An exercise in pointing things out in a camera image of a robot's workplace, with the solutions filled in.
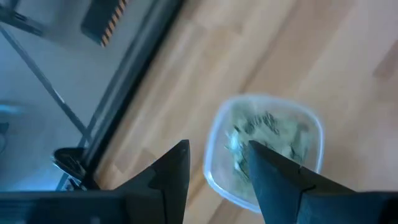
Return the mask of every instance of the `hazard stripe tape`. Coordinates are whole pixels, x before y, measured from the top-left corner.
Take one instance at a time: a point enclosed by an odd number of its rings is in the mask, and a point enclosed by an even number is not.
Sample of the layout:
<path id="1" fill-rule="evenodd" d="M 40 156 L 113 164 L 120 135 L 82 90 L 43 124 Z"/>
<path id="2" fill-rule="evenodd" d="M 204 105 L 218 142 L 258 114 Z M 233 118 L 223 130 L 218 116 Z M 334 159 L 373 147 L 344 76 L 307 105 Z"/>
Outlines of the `hazard stripe tape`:
<path id="1" fill-rule="evenodd" d="M 111 19 L 108 21 L 108 26 L 104 30 L 104 34 L 102 35 L 101 46 L 106 47 L 109 43 L 113 32 L 115 30 L 116 24 L 120 20 L 123 15 L 124 10 L 126 9 L 129 0 L 119 0 L 119 4 L 114 8 L 114 12 L 112 13 Z"/>

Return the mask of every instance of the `wooden floor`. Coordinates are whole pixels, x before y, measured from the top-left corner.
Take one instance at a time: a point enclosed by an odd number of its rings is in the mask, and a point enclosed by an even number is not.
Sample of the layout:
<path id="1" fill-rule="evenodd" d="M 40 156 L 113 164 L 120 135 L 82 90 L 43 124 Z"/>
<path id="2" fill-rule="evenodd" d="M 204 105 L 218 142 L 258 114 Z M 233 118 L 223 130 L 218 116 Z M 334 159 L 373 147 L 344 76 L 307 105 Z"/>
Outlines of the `wooden floor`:
<path id="1" fill-rule="evenodd" d="M 397 11 L 396 0 L 187 2 L 97 181 L 113 189 L 189 139 L 185 223 L 263 223 L 215 193 L 202 165 L 219 105 L 267 93 L 323 119 L 324 176 L 355 190 L 398 190 Z"/>

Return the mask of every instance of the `yellow and black striped label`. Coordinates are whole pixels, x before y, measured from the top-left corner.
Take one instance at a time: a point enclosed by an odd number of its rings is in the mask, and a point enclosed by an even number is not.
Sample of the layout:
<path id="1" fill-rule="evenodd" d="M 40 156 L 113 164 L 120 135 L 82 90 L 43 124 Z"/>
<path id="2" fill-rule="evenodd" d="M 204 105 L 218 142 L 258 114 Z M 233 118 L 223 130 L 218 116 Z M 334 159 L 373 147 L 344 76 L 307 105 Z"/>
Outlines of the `yellow and black striped label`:
<path id="1" fill-rule="evenodd" d="M 118 21 L 122 17 L 123 12 L 126 9 L 128 3 L 129 0 L 119 0 L 119 4 L 114 8 L 112 16 L 108 21 L 108 25 L 106 26 L 102 35 L 102 41 L 101 41 L 102 47 L 106 47 L 109 44 L 109 41 L 113 35 L 116 25 L 118 24 Z"/>

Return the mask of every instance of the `clear plastic container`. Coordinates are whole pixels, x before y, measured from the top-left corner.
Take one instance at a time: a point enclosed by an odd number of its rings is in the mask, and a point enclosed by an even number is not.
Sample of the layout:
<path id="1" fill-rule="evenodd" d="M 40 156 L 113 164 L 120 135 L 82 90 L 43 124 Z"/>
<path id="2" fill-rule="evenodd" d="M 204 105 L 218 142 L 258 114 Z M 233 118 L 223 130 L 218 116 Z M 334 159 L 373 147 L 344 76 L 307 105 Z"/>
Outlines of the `clear plastic container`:
<path id="1" fill-rule="evenodd" d="M 222 197 L 260 213 L 257 198 L 254 194 L 243 195 L 236 190 L 234 184 L 238 177 L 233 174 L 232 154 L 224 147 L 228 143 L 227 132 L 232 130 L 231 109 L 237 104 L 244 103 L 253 110 L 269 111 L 272 114 L 283 113 L 308 125 L 312 134 L 312 144 L 307 152 L 304 166 L 316 173 L 320 173 L 323 161 L 323 126 L 317 116 L 308 108 L 292 101 L 267 95 L 241 95 L 226 101 L 221 105 L 214 120 L 205 152 L 204 175 L 209 185 Z"/>

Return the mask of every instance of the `metal frame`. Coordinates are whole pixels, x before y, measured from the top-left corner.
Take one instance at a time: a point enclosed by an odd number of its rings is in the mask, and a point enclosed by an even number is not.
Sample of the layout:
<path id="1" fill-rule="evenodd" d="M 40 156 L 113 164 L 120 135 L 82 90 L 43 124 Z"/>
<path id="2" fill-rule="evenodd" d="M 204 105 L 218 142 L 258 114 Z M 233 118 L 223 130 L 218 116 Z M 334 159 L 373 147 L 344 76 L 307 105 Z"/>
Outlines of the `metal frame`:
<path id="1" fill-rule="evenodd" d="M 85 174 L 83 180 L 80 180 L 80 187 L 97 188 L 93 180 L 95 170 L 184 2 L 185 0 L 156 1 L 146 16 L 139 35 L 133 40 L 121 62 L 121 67 L 125 66 L 122 68 L 125 75 L 118 77 L 123 78 L 122 85 L 117 88 L 109 87 L 113 88 L 117 96 L 106 103 L 113 109 L 104 115 L 99 130 L 81 158 L 80 164 L 85 169 Z M 84 142 L 85 139 L 82 138 L 80 146 Z M 67 182 L 68 175 L 64 174 L 57 190 L 64 190 Z"/>

